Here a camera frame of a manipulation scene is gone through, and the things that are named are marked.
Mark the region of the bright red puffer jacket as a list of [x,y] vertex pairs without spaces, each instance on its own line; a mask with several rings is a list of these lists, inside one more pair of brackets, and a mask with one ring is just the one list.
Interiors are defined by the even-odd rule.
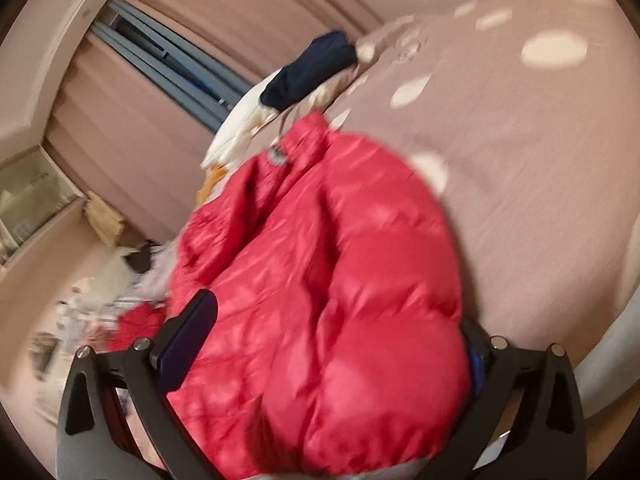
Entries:
[[169,400],[229,479],[439,453],[471,389],[454,243],[394,153],[312,113],[192,214],[167,313],[217,322]]

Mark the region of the pile of pastel clothes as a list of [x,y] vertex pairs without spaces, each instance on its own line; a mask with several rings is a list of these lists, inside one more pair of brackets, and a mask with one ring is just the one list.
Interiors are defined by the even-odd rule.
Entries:
[[165,302],[177,263],[177,243],[150,248],[150,267],[131,266],[141,250],[119,247],[96,274],[83,278],[72,293],[56,304],[56,336],[61,349],[73,353],[83,344],[104,347],[115,333],[118,319],[142,302],[157,308]]

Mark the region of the dark red quilted garment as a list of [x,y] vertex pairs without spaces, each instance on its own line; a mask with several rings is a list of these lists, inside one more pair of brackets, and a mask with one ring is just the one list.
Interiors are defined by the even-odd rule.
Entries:
[[137,307],[119,315],[108,350],[124,351],[138,338],[154,338],[165,320],[166,308],[163,304],[157,306],[149,301],[143,301]]

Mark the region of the curtain tassel tieback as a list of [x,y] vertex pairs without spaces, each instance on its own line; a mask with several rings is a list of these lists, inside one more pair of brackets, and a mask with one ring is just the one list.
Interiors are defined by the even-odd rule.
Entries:
[[115,247],[119,244],[126,230],[126,219],[95,192],[88,192],[85,216],[106,246]]

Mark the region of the glass door cabinet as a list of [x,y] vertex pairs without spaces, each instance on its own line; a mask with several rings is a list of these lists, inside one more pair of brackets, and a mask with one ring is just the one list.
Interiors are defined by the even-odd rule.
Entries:
[[1,165],[1,265],[86,196],[38,146]]

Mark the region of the pink beige curtain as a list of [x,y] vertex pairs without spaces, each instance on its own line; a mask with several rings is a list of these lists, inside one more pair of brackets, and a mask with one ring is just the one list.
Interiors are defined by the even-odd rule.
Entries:
[[108,0],[54,101],[44,146],[142,235],[182,228],[201,161],[248,89],[334,29],[378,26],[360,0]]

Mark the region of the polka dot brown bed cover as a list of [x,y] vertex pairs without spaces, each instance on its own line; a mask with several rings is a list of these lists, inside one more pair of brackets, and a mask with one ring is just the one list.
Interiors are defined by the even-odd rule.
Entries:
[[396,18],[318,100],[444,204],[465,302],[589,361],[639,281],[639,39],[615,0],[472,0]]

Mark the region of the white plush goose toy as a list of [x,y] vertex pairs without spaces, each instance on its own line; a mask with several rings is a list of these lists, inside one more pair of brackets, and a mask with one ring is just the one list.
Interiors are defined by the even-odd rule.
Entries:
[[201,162],[206,176],[196,193],[196,206],[204,205],[214,192],[214,187],[239,167],[253,136],[280,115],[278,110],[265,106],[260,100],[262,92],[278,73],[280,70],[275,70],[250,88],[218,128]]

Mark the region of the blue grey curtain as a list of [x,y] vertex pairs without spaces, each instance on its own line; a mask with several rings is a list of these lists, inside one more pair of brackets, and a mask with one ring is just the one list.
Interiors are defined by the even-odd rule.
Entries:
[[107,0],[90,30],[211,132],[250,83],[125,0]]

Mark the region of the navy blue folded garment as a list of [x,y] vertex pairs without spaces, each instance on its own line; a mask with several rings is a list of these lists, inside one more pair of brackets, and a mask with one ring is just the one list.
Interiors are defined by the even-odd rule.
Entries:
[[309,96],[334,75],[358,61],[355,46],[344,30],[314,38],[292,63],[283,66],[260,95],[263,106],[283,112]]

